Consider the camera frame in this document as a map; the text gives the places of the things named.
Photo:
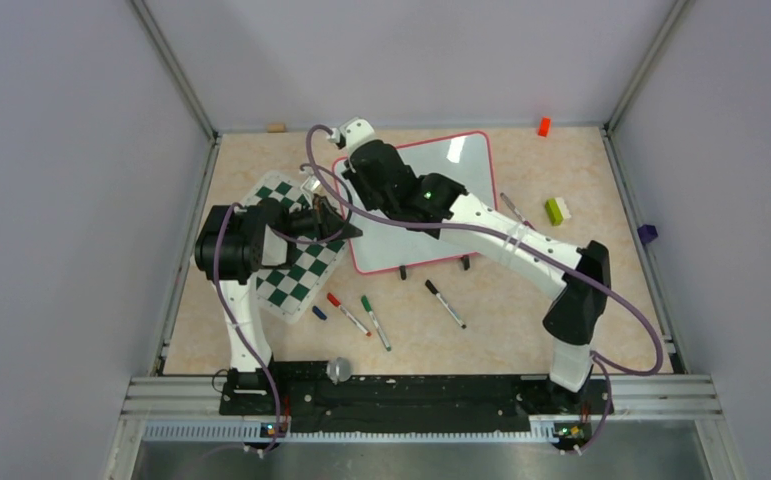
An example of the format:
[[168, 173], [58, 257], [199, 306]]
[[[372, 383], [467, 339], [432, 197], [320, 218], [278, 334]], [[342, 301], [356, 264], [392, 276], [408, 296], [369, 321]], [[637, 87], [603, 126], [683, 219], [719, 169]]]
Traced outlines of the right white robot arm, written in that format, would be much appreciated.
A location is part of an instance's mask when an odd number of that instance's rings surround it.
[[554, 240], [498, 212], [446, 175], [415, 173], [364, 119], [329, 130], [328, 140], [346, 153], [341, 175], [367, 217], [479, 253], [550, 299], [542, 320], [553, 339], [547, 397], [561, 412], [583, 404], [591, 342], [611, 286], [607, 248], [596, 241], [577, 247]]

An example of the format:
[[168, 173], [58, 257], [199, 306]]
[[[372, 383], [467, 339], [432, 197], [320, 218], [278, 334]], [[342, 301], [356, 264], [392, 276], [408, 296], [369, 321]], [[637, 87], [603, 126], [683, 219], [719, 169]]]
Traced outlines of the blue marker cap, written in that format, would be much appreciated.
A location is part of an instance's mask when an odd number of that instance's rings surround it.
[[328, 316], [317, 306], [312, 307], [312, 312], [322, 321], [326, 321], [328, 319]]

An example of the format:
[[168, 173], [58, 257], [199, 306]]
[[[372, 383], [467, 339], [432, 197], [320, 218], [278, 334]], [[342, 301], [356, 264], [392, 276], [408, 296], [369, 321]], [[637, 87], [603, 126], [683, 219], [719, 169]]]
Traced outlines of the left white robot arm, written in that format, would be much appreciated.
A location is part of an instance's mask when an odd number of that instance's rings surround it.
[[257, 373], [273, 358], [257, 299], [258, 273], [288, 270], [303, 240], [332, 243], [360, 237], [322, 195], [292, 210], [274, 198], [212, 206], [194, 247], [196, 267], [212, 282], [230, 338], [230, 368]]

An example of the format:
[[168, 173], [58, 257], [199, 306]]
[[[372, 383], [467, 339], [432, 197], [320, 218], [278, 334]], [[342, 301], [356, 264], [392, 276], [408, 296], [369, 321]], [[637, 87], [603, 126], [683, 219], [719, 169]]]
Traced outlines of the pink framed whiteboard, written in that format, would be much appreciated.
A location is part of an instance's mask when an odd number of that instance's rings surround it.
[[[462, 185], [488, 206], [497, 206], [490, 140], [482, 131], [450, 134], [396, 147], [416, 175], [437, 173]], [[351, 223], [363, 235], [349, 241], [356, 270], [361, 274], [397, 270], [458, 259], [471, 252], [425, 233], [408, 231], [353, 214]]]

